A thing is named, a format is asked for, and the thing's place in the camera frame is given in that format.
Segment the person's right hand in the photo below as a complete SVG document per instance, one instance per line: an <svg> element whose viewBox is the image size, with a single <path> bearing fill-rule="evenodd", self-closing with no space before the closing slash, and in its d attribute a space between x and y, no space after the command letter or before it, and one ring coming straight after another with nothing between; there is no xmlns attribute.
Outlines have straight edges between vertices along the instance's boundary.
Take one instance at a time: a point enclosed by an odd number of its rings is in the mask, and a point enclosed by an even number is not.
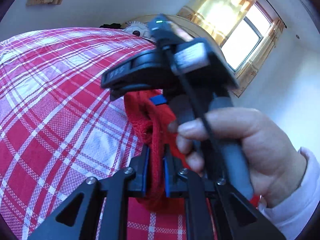
<svg viewBox="0 0 320 240"><path fill-rule="evenodd" d="M273 208L291 196L303 180L307 161L286 133L256 109L229 107L206 113L218 139L235 139L249 163L256 195Z"/></svg>

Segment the right forearm white sleeve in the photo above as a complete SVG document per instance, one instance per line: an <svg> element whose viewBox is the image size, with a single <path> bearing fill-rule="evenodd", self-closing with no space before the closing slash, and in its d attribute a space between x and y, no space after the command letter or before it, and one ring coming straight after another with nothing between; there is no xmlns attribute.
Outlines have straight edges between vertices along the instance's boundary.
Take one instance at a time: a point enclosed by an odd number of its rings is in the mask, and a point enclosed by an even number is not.
<svg viewBox="0 0 320 240"><path fill-rule="evenodd" d="M296 239L319 203L319 162L305 147L299 153L307 160L307 167L298 189L276 207L268 208L263 198L258 204L258 210L286 239Z"/></svg>

